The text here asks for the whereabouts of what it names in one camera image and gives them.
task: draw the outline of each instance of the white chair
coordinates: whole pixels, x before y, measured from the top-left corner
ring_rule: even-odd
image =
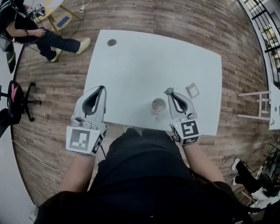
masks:
[[[269,94],[270,91],[264,91],[264,92],[255,92],[255,93],[241,93],[238,94],[238,96],[251,96],[251,95],[259,95],[259,100],[256,100],[256,102],[259,103],[259,116],[249,116],[249,115],[241,115],[237,114],[237,117],[244,117],[244,118],[252,118],[252,119],[259,119],[259,120],[267,120],[269,121],[269,117],[262,117],[262,114],[269,114],[269,111],[267,111],[267,103],[270,102],[270,99],[263,98],[262,95]],[[265,102],[265,110],[262,110],[262,103]]]

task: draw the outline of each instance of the dark jeans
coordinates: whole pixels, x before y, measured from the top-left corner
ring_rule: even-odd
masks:
[[[38,29],[38,26],[34,24],[34,26],[29,29]],[[17,37],[15,38],[15,41],[22,44],[30,42],[35,43],[40,50],[41,55],[46,57],[49,61],[54,59],[56,56],[56,52],[52,51],[51,47],[72,53],[76,53],[79,50],[81,42],[74,39],[63,39],[60,35],[57,35],[47,29],[45,29],[45,31],[45,35],[40,38],[35,36]]]
[[[140,142],[141,140],[147,140],[148,144],[158,145],[167,151],[174,153],[178,158],[182,159],[179,148],[176,143],[173,142],[171,137],[165,131],[144,129],[142,136],[133,128],[128,128],[126,133],[123,133],[120,137],[112,142],[107,153],[107,158],[114,154],[118,149],[125,146],[126,142],[133,140]]]
[[[239,161],[236,165],[236,169],[238,170],[239,176],[235,178],[235,182],[237,184],[243,184],[246,190],[252,194],[259,190],[262,185],[259,180],[255,179],[249,170],[244,166],[244,164]]]

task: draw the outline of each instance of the blue object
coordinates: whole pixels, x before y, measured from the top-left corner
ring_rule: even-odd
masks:
[[[69,16],[65,16],[56,26],[59,28],[62,27],[69,19]]]

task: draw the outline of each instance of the black office chair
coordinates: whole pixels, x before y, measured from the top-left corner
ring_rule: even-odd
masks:
[[[2,86],[0,85],[0,100],[1,97],[7,97],[7,108],[0,111],[0,137],[3,135],[8,126],[18,124],[21,120],[21,115],[26,113],[31,122],[34,118],[30,116],[28,104],[36,103],[41,105],[41,100],[28,100],[31,87],[35,83],[30,83],[28,90],[24,96],[21,86],[16,81],[11,81],[8,88],[8,93],[2,93]]]

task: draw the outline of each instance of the wooden floor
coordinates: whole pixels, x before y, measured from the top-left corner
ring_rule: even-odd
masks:
[[[69,0],[65,6],[79,11],[81,0]],[[73,19],[62,31],[70,37],[79,21]],[[62,52],[58,63],[49,63],[38,52],[24,50],[16,81],[26,90],[36,83],[31,97],[41,99],[41,106],[31,106],[35,122],[23,116],[14,126],[14,139],[32,151],[46,164],[63,172],[71,164],[73,154],[65,150],[66,126],[70,124],[76,100],[83,94],[88,66],[100,29],[119,29],[154,33],[204,47],[222,57],[223,90],[219,128],[216,137],[204,138],[200,144],[221,165],[236,154],[253,169],[265,161],[279,133],[268,131],[268,123],[238,118],[238,113],[254,115],[258,106],[252,98],[238,98],[238,93],[266,90],[266,76],[259,44],[252,25],[236,0],[93,0],[86,7],[84,22],[74,38],[90,37],[92,44],[81,55]],[[105,149],[123,132],[123,127],[110,124],[103,142]],[[16,146],[24,180],[37,204],[58,192],[63,175],[44,166],[30,153]],[[98,153],[98,161],[103,159]],[[231,184],[231,164],[222,167]],[[243,188],[233,188],[240,196]]]

